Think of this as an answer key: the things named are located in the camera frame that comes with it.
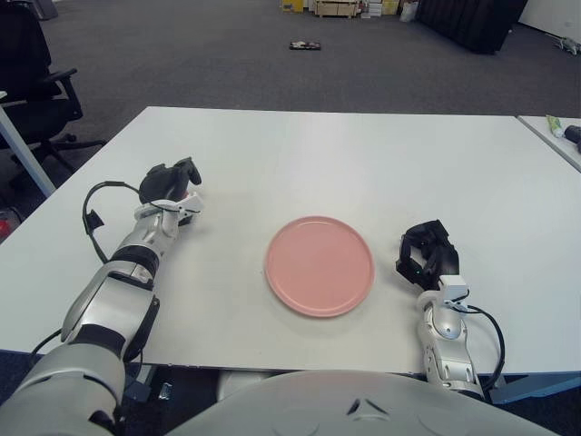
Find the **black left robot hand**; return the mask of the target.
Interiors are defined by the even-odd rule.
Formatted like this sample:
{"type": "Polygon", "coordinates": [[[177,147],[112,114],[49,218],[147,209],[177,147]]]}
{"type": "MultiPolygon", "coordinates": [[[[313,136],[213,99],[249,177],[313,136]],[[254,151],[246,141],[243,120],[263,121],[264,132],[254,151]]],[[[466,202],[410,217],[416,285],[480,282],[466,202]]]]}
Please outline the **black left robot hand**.
{"type": "Polygon", "coordinates": [[[189,183],[202,183],[201,175],[191,157],[181,159],[173,166],[158,164],[145,175],[140,184],[140,202],[146,204],[169,200],[177,203],[187,196],[189,183]]]}

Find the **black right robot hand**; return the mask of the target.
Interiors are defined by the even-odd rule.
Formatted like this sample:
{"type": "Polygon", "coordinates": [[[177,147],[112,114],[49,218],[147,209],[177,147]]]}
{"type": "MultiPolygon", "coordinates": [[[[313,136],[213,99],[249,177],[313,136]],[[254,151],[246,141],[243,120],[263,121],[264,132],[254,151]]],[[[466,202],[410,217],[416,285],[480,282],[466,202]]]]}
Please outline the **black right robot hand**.
{"type": "Polygon", "coordinates": [[[424,291],[436,291],[442,275],[459,275],[458,252],[440,220],[417,224],[402,235],[396,271],[424,291]]]}

